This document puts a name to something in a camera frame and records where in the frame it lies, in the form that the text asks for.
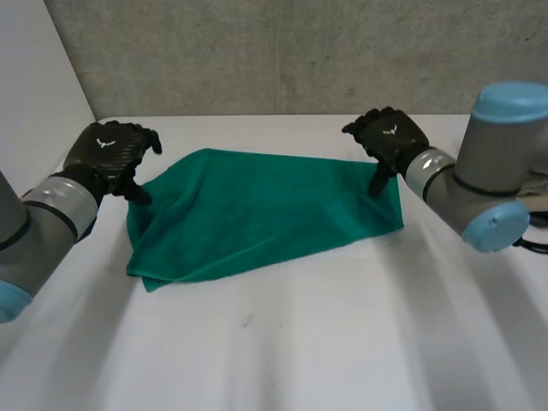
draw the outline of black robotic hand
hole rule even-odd
[[[64,162],[62,174],[84,182],[96,198],[121,195],[138,206],[151,203],[150,195],[134,181],[135,168],[146,150],[162,153],[158,133],[139,124],[95,122],[87,126],[74,143]]]
[[[405,176],[411,161],[429,148],[428,139],[419,126],[403,111],[391,107],[368,111],[344,126],[342,132],[352,134],[367,155],[378,160],[368,191],[372,197],[384,191],[390,178],[398,173]]]

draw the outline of light blue joint cap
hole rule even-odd
[[[548,117],[548,86],[527,81],[505,81],[478,94],[472,117],[495,124],[521,124]]]
[[[0,280],[0,324],[16,319],[33,302],[24,289]]]
[[[529,211],[518,201],[509,201],[490,208],[472,220],[462,239],[482,253],[511,246],[529,226]]]

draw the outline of concrete wall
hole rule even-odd
[[[46,0],[97,117],[466,113],[548,81],[546,0]]]

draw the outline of white tabletop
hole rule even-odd
[[[204,147],[367,161],[354,116],[134,117],[156,129],[138,180]],[[455,155],[467,116],[415,116]],[[147,294],[125,275],[127,205],[0,328],[0,409],[548,409],[548,259],[469,249],[400,182],[405,228]],[[532,233],[548,241],[548,236]]]

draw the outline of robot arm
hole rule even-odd
[[[342,131],[379,161],[371,196],[401,174],[466,243],[498,251],[529,225],[515,199],[528,171],[548,172],[548,86],[506,82],[482,90],[456,161],[399,110],[372,110]]]
[[[94,123],[68,153],[63,171],[22,199],[0,173],[0,323],[20,314],[72,246],[91,232],[106,194],[150,203],[133,180],[149,147],[162,151],[152,130]]]

